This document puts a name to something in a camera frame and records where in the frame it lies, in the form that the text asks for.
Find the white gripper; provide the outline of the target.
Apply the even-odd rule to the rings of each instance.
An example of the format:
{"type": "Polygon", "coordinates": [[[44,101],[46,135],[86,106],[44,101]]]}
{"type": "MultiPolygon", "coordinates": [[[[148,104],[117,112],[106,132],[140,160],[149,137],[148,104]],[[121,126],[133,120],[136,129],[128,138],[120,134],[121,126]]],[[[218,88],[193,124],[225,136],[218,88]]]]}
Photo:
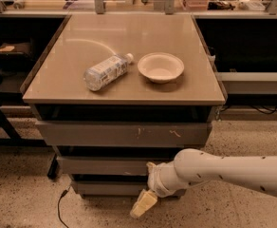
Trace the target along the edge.
{"type": "Polygon", "coordinates": [[[175,192],[189,187],[189,184],[177,175],[172,161],[161,164],[148,161],[146,166],[149,173],[147,183],[150,190],[143,189],[133,205],[130,216],[135,219],[150,210],[157,203],[157,197],[169,197],[175,192]]]}

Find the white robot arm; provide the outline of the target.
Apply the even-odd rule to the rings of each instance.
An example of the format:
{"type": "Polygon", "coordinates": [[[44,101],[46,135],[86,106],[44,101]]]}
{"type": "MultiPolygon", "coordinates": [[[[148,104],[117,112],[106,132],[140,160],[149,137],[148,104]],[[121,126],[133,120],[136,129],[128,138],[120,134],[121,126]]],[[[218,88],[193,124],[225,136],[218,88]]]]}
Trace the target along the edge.
{"type": "Polygon", "coordinates": [[[277,156],[221,157],[197,149],[179,151],[170,162],[149,162],[148,188],[130,211],[141,217],[159,198],[207,181],[224,181],[277,197],[277,156]]]}

